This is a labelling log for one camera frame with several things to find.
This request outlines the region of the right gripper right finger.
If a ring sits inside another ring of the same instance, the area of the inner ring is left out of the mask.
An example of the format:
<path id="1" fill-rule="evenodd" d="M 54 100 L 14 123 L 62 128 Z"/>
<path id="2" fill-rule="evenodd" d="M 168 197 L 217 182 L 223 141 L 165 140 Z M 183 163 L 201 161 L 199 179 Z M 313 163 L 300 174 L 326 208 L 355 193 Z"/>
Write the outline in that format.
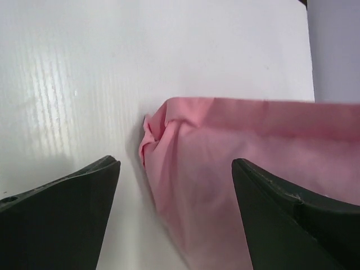
<path id="1" fill-rule="evenodd" d="M 359 268 L 359 206 L 246 159 L 232 162 L 232 179 L 254 269 Z"/>

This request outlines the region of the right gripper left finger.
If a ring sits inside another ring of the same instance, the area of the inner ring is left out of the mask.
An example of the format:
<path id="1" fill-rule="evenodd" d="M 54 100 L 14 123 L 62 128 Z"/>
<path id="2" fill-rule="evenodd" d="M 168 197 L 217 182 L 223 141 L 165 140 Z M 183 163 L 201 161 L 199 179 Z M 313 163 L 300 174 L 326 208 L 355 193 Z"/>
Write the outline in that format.
<path id="1" fill-rule="evenodd" d="M 119 180 L 105 156 L 1 200 L 2 269 L 96 269 Z"/>

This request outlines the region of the pink satin rose pillowcase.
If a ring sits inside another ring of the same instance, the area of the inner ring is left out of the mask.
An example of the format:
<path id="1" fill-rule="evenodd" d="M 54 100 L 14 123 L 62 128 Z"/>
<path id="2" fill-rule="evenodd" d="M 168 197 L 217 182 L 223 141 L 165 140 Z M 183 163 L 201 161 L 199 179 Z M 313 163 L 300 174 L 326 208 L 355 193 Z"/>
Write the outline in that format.
<path id="1" fill-rule="evenodd" d="M 254 269 L 235 159 L 359 206 L 358 105 L 171 98 L 143 128 L 139 156 L 155 208 L 191 269 Z"/>

